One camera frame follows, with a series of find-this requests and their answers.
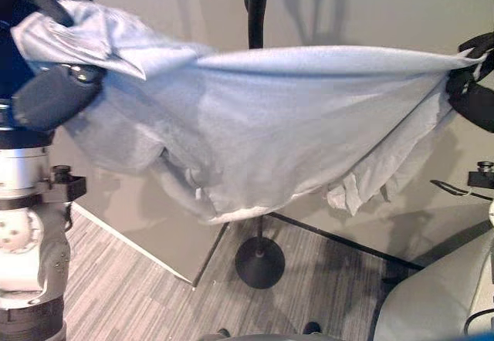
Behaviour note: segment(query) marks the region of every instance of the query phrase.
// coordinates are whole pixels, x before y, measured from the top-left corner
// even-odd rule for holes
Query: floor trim
[[[77,203],[73,202],[72,203],[72,209],[74,211],[77,211],[78,213],[80,213],[86,219],[91,220],[94,224],[98,225],[99,227],[101,227],[102,229],[104,229],[105,231],[107,231],[108,233],[110,233],[111,235],[117,237],[118,239],[120,239],[121,241],[123,241],[124,243],[126,243],[127,245],[129,245],[131,248],[133,248],[137,252],[140,252],[142,255],[146,256],[147,258],[149,258],[153,262],[157,263],[162,268],[168,270],[171,274],[173,274],[176,277],[178,277],[178,278],[186,281],[188,284],[192,284],[189,279],[186,279],[183,275],[181,275],[179,272],[177,272],[176,270],[174,270],[172,267],[166,265],[159,258],[157,258],[156,256],[152,255],[149,251],[146,251],[145,249],[143,249],[142,247],[140,247],[137,243],[131,241],[125,235],[122,235],[118,230],[116,230],[116,229],[112,228],[111,226],[109,226],[107,223],[105,223],[104,221],[102,221],[101,219],[99,219],[97,216],[95,216],[94,214],[92,214],[90,211],[88,211],[85,208],[83,208],[80,204],[77,204]]]
[[[355,248],[357,250],[360,250],[362,252],[366,252],[367,254],[371,254],[373,256],[377,256],[378,258],[383,258],[384,260],[388,260],[389,262],[395,262],[398,264],[401,264],[407,268],[414,269],[414,270],[422,270],[424,267],[418,264],[414,264],[413,262],[408,262],[406,260],[403,260],[402,258],[397,258],[396,256],[385,254],[384,252],[374,250],[373,248],[361,245],[359,243],[356,243],[354,241],[351,241],[349,239],[340,237],[338,235],[334,235],[332,233],[329,233],[328,231],[323,231],[319,228],[315,228],[312,225],[308,225],[305,223],[302,223],[301,221],[288,218],[285,215],[281,215],[277,212],[271,212],[267,214],[268,216],[271,216],[273,218],[279,219],[281,221],[284,221],[285,223],[291,224],[291,225],[296,225],[297,227],[300,227],[302,229],[306,229],[307,231],[311,231],[312,233],[316,233],[318,235],[322,235],[325,238],[331,239],[333,241],[342,243],[344,245],[350,246],[351,248]]]
[[[209,262],[211,261],[213,255],[215,254],[215,251],[216,251],[216,248],[218,247],[219,245],[219,242],[221,241],[221,239],[223,238],[223,235],[225,234],[226,232],[226,228],[228,227],[228,224],[229,223],[225,223],[223,224],[222,226],[222,229],[221,231],[219,231],[218,233],[218,236],[216,237],[216,240],[215,240],[215,243],[213,244],[213,246],[211,247],[211,249],[209,250],[209,253],[208,253],[208,256],[206,257],[205,261],[204,261],[204,264],[202,264],[202,267],[201,269],[199,270],[199,273],[196,275],[194,281],[192,282],[192,286],[193,287],[197,287],[198,284],[199,284],[199,281],[201,281],[201,278],[202,278],[202,275],[204,274],[206,268],[208,267],[209,265]]]

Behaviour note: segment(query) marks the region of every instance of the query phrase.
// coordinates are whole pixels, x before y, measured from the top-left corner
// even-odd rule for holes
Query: stand base
[[[240,279],[254,289],[273,287],[285,271],[285,255],[271,239],[262,239],[262,253],[258,253],[258,238],[250,238],[240,246],[235,267]]]

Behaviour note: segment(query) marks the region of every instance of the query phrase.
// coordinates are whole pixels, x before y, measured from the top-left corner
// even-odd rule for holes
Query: striped carpet floor
[[[66,321],[68,341],[194,341],[225,327],[234,336],[300,333],[314,320],[323,333],[368,341],[391,290],[383,277],[410,270],[276,218],[265,221],[286,256],[271,289],[254,290],[236,275],[238,246],[255,222],[230,224],[196,288],[175,278],[93,222],[75,214]]]

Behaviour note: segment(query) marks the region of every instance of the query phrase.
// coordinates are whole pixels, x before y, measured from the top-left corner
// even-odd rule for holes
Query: black cable
[[[475,314],[470,315],[465,322],[465,326],[463,327],[463,333],[467,336],[469,334],[469,327],[470,327],[471,322],[473,322],[475,319],[479,318],[480,316],[484,316],[486,314],[491,314],[493,312],[494,312],[494,309],[487,309],[487,310],[482,310],[481,312],[476,312]]]
[[[445,181],[437,181],[437,180],[431,180],[431,183],[435,185],[436,187],[440,187],[443,191],[447,191],[450,194],[453,194],[454,196],[466,196],[467,194],[473,197],[478,197],[483,200],[487,201],[493,201],[491,197],[484,196],[483,194],[478,194],[478,193],[469,193],[468,191],[464,191],[458,187],[455,187],[453,185],[450,185],[446,183]]]

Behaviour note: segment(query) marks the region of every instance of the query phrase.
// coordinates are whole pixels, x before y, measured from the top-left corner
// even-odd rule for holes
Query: towel
[[[252,218],[327,187],[353,214],[397,193],[451,116],[445,78],[480,59],[369,46],[216,53],[139,18],[62,0],[73,27],[35,12],[12,28],[34,72],[57,63],[108,73],[66,128],[98,166],[150,168],[207,224]]]

